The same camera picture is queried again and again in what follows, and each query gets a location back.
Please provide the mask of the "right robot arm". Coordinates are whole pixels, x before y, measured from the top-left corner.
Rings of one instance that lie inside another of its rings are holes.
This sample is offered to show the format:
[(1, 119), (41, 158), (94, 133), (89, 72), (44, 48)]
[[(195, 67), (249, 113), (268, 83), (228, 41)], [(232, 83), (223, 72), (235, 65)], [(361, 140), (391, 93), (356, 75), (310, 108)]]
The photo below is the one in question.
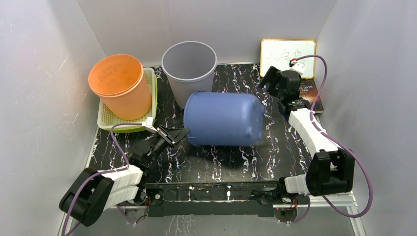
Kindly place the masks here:
[(346, 150), (325, 137), (308, 101), (300, 97), (301, 75), (271, 66), (260, 85), (276, 97), (280, 114), (293, 127), (308, 148), (312, 160), (306, 174), (279, 179), (273, 196), (284, 204), (297, 195), (323, 196), (350, 192), (355, 160)]

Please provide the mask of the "blue plastic bucket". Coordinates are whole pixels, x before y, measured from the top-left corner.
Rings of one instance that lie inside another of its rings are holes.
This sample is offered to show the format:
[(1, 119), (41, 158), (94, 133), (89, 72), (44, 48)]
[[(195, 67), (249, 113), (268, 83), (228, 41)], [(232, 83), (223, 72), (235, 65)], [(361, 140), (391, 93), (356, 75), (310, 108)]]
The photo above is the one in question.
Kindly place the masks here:
[(194, 146), (250, 146), (263, 139), (264, 113), (252, 94), (197, 91), (187, 100), (183, 125)]

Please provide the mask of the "grey plastic bucket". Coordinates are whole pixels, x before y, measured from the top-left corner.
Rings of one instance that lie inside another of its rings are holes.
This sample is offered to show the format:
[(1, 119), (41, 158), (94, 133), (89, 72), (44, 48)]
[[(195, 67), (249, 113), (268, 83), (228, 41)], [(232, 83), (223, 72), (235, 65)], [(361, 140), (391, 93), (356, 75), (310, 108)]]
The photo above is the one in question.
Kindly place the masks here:
[(194, 92), (212, 91), (217, 55), (205, 43), (184, 41), (164, 52), (161, 66), (177, 105), (184, 109)]

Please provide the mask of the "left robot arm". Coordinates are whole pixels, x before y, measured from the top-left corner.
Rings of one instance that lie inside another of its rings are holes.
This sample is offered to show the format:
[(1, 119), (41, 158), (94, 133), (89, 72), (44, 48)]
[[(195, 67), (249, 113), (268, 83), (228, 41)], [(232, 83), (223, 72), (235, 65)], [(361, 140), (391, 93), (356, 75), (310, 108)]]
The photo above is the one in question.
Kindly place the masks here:
[(152, 163), (166, 148), (181, 142), (190, 130), (164, 126), (148, 126), (147, 130), (153, 137), (136, 143), (127, 165), (104, 171), (85, 168), (62, 197), (60, 210), (88, 227), (102, 212), (122, 202), (150, 203), (145, 187)]

